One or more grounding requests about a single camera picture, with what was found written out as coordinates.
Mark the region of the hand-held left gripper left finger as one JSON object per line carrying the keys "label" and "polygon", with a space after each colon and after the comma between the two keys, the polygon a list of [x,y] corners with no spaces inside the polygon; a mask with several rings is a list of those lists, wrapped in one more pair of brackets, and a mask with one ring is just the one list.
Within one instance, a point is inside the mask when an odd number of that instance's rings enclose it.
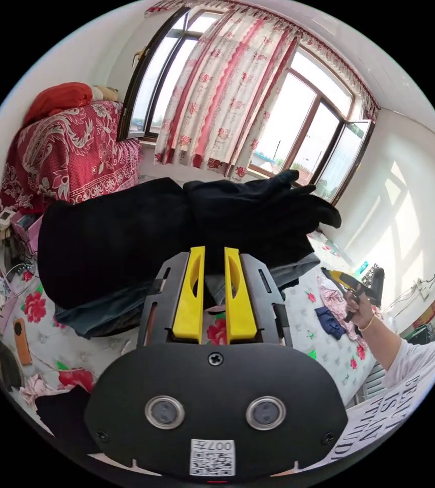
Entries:
{"label": "hand-held left gripper left finger", "polygon": [[172,333],[177,340],[201,340],[204,310],[205,247],[193,247],[185,266]]}

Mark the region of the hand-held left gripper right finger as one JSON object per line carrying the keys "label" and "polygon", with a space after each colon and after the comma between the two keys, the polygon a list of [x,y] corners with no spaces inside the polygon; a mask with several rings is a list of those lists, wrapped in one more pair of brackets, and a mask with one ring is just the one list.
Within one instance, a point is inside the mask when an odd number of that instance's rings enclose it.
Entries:
{"label": "hand-held left gripper right finger", "polygon": [[229,341],[250,341],[257,333],[239,250],[224,248],[226,334]]}

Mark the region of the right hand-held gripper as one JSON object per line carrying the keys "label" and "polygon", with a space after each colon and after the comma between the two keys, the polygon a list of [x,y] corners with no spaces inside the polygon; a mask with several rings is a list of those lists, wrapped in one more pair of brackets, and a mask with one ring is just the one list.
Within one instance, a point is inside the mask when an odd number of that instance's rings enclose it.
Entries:
{"label": "right hand-held gripper", "polygon": [[368,321],[368,298],[363,291],[362,285],[356,290],[356,279],[342,271],[321,268],[325,277],[336,285],[348,289],[346,293],[346,322],[367,322]]}

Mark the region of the person's right hand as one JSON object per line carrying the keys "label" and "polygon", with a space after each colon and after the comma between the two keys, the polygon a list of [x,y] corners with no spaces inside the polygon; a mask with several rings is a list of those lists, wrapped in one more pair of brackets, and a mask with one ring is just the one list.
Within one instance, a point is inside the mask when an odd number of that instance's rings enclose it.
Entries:
{"label": "person's right hand", "polygon": [[371,303],[364,292],[361,294],[347,292],[346,310],[353,314],[351,321],[360,331],[365,330],[375,318]]}

